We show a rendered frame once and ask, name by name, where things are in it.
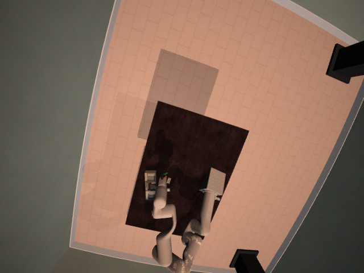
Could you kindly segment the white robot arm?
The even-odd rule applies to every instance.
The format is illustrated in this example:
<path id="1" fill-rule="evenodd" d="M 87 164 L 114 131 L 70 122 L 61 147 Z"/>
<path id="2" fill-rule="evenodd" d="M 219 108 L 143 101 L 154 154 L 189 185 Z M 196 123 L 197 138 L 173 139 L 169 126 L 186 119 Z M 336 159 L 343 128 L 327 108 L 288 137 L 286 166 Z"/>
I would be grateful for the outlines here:
<path id="1" fill-rule="evenodd" d="M 162 267 L 168 268 L 172 273 L 190 273 L 195 257 L 201 247 L 202 239 L 194 234 L 207 236 L 210 233 L 210 222 L 212 217 L 214 200 L 220 200 L 215 192 L 203 190 L 200 208 L 200 220 L 193 218 L 185 228 L 181 241 L 185 245 L 183 259 L 172 253 L 171 234 L 176 227 L 176 208 L 174 204 L 166 204 L 167 189 L 158 184 L 151 184 L 145 181 L 145 187 L 148 189 L 156 188 L 152 216 L 153 218 L 170 218 L 172 224 L 169 228 L 159 233 L 156 237 L 156 245 L 152 249 L 152 257 Z M 172 254 L 171 254 L 172 253 Z"/>

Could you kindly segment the peach open-top bin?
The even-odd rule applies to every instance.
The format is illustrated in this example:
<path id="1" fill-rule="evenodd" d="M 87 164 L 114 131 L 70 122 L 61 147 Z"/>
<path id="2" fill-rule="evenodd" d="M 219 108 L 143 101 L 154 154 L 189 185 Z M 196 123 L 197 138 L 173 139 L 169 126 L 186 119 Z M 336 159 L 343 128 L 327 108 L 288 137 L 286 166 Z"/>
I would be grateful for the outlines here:
<path id="1" fill-rule="evenodd" d="M 145 181 L 150 181 L 152 184 L 156 184 L 156 171 L 145 171 L 144 173 Z M 146 188 L 146 200 L 154 200 L 156 188 L 148 189 Z"/>

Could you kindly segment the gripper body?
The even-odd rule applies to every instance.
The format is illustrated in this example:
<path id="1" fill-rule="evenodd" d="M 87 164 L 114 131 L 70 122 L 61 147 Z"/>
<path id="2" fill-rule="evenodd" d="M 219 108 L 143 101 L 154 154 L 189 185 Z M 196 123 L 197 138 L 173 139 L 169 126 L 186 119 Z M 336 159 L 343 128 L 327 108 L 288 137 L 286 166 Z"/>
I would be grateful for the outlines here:
<path id="1" fill-rule="evenodd" d="M 159 183 L 158 183 L 158 187 L 159 186 L 164 186 L 167 188 L 167 181 L 166 181 L 166 177 L 163 178 L 163 180 L 161 180 L 161 178 L 159 178 Z"/>

